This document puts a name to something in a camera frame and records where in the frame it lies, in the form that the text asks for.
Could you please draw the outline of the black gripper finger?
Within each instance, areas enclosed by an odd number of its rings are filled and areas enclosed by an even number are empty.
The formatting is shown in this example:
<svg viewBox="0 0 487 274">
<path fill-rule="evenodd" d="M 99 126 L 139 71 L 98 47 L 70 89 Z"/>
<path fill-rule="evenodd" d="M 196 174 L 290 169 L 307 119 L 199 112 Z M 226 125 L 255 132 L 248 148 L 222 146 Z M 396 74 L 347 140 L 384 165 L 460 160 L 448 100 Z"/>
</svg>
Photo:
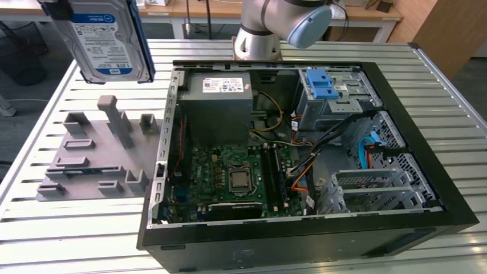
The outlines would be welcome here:
<svg viewBox="0 0 487 274">
<path fill-rule="evenodd" d="M 48 14 L 55 21 L 70 21 L 74 10 L 68 0 L 58 0 L 48 3 Z"/>
</svg>

